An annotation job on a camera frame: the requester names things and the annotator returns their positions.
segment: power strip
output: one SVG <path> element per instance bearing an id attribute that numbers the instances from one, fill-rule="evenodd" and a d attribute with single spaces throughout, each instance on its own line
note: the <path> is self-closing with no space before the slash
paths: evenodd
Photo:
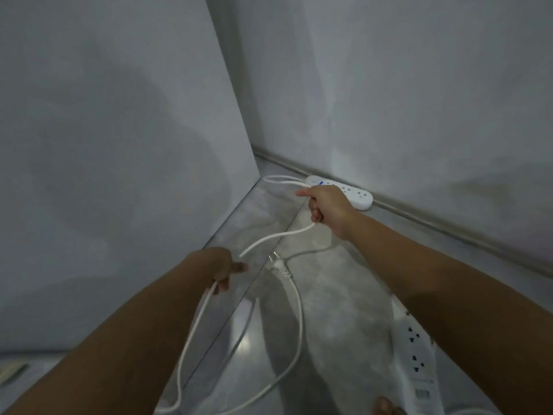
<path id="1" fill-rule="evenodd" d="M 336 182 L 334 180 L 325 179 L 321 176 L 311 175 L 305 179 L 305 183 L 309 186 L 315 185 L 335 185 L 342 190 L 342 192 L 349 199 L 351 204 L 360 211 L 366 211 L 373 204 L 373 196 L 370 192 L 363 189 L 356 188 L 355 186 L 349 186 Z"/>
<path id="2" fill-rule="evenodd" d="M 409 415 L 444 415 L 438 385 L 435 344 L 417 320 L 392 296 L 393 364 Z"/>

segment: power cord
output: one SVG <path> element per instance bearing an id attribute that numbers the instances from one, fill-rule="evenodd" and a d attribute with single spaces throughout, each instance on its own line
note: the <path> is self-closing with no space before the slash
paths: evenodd
<path id="1" fill-rule="evenodd" d="M 301 181 L 299 178 L 294 178 L 292 176 L 285 176 L 285 175 L 274 175 L 274 176 L 265 176 L 263 178 L 265 182 L 274 183 L 274 184 L 287 184 L 287 185 L 297 185 L 302 186 L 304 188 L 310 188 L 308 184 Z M 261 239 L 259 239 L 257 242 L 251 244 L 248 246 L 240 255 L 239 258 L 242 258 L 246 253 L 248 253 L 250 250 L 252 250 L 254 247 L 258 246 L 259 244 L 262 244 L 263 242 L 266 242 L 267 240 L 270 240 L 275 237 L 282 237 L 282 236 L 291 236 L 291 235 L 297 235 L 298 233 L 301 233 L 303 231 L 307 231 L 315 226 L 315 223 L 309 224 L 307 227 L 304 227 L 300 230 L 294 230 L 294 231 L 287 231 L 283 233 L 275 233 L 273 235 L 265 236 Z M 273 263 L 273 267 L 278 269 L 280 274 L 284 277 L 284 279 L 288 280 L 290 284 L 292 285 L 292 288 L 294 289 L 294 293 L 296 294 L 296 298 L 298 299 L 298 320 L 299 320 L 299 337 L 298 337 L 298 347 L 296 349 L 296 354 L 294 355 L 294 359 L 292 359 L 292 362 L 290 365 L 288 365 L 287 369 L 284 370 L 280 375 L 278 375 L 275 380 L 273 380 L 272 383 L 268 384 L 266 387 L 261 389 L 255 396 L 248 399 L 241 405 L 238 405 L 237 407 L 234 407 L 232 409 L 219 412 L 215 415 L 230 415 L 231 413 L 234 413 L 236 411 L 239 411 L 241 409 L 244 409 L 246 406 L 251 405 L 253 402 L 261 398 L 263 395 L 266 394 L 269 390 L 271 390 L 280 380 L 282 380 L 286 375 L 294 368 L 296 363 L 299 360 L 300 353 L 301 353 L 301 343 L 303 338 L 303 332 L 304 332 L 304 310 L 303 305 L 301 303 L 301 296 L 300 292 L 298 290 L 298 286 L 296 286 L 296 283 L 292 279 L 292 274 L 288 269 L 286 268 L 286 264 L 284 263 L 283 258 L 278 256 L 275 252 L 273 252 L 271 255 L 269 255 L 269 259 Z M 179 364 L 177 365 L 176 369 L 176 387 L 177 387 L 177 398 L 174 404 L 171 406 L 165 407 L 165 408 L 156 408 L 154 413 L 163 414 L 163 413 L 171 413 L 172 411 L 175 411 L 181 404 L 183 400 L 183 391 L 182 391 L 182 381 L 181 381 L 181 370 L 183 368 L 183 361 L 184 356 L 186 355 L 186 352 L 188 351 L 188 348 L 190 346 L 190 342 L 192 341 L 192 338 L 194 337 L 194 334 L 196 333 L 196 329 L 198 325 L 200 324 L 200 321 L 202 317 L 204 316 L 204 312 L 207 308 L 207 304 L 209 303 L 211 296 L 213 295 L 213 292 L 215 291 L 215 288 L 217 287 L 217 283 L 214 283 L 213 286 L 211 286 L 211 289 L 209 290 L 209 293 L 207 293 L 207 297 L 204 300 L 204 303 L 202 304 L 202 307 L 200 308 L 200 312 L 198 313 L 198 317 L 196 318 L 196 321 L 192 325 L 192 328 L 190 329 L 190 333 L 188 334 L 188 338 L 186 339 L 186 343 L 184 344 L 183 352 L 180 354 L 179 358 Z"/>

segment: gray floor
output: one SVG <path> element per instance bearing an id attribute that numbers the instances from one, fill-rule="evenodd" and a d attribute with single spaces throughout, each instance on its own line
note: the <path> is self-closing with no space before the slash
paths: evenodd
<path id="1" fill-rule="evenodd" d="M 258 160 L 261 175 L 292 174 Z M 553 312 L 553 280 L 419 226 L 383 209 L 370 216 L 398 232 L 464 261 L 514 287 Z M 260 181 L 210 245 L 238 255 L 268 234 L 304 227 L 308 210 L 294 189 Z M 217 296 L 191 344 L 183 367 L 181 413 L 213 414 L 233 407 L 271 382 L 291 361 L 297 341 L 295 298 L 266 265 L 269 252 L 288 259 L 305 310 L 305 337 L 298 367 L 259 402 L 241 413 L 367 413 L 377 395 L 396 397 L 389 368 L 391 305 L 386 287 L 348 244 L 324 226 L 275 239 L 247 255 L 251 269 Z M 38 359 L 31 370 L 0 388 L 0 412 L 56 361 Z M 493 409 L 478 387 L 443 352 L 438 374 L 446 411 L 464 405 Z M 172 401 L 173 377 L 164 392 Z"/>

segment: power strip switch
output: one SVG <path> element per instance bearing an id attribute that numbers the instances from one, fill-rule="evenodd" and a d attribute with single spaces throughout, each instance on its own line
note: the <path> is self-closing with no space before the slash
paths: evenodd
<path id="1" fill-rule="evenodd" d="M 368 191 L 363 189 L 356 188 L 355 186 L 349 186 L 341 184 L 330 179 L 322 178 L 321 176 L 311 175 L 305 179 L 305 183 L 309 186 L 315 185 L 335 185 L 342 190 L 346 195 L 346 198 L 349 199 L 351 205 L 359 211 L 366 211 L 373 204 L 373 196 Z"/>

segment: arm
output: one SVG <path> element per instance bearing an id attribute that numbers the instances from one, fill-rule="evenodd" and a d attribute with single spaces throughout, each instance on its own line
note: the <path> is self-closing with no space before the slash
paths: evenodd
<path id="1" fill-rule="evenodd" d="M 212 279 L 247 269 L 223 248 L 193 252 L 123 304 L 5 415 L 154 412 Z M 228 279 L 216 292 L 228 289 Z"/>
<path id="2" fill-rule="evenodd" d="M 548 413 L 553 315 L 492 277 L 356 211 L 316 186 L 312 220 L 353 243 L 439 346 L 508 414 Z"/>

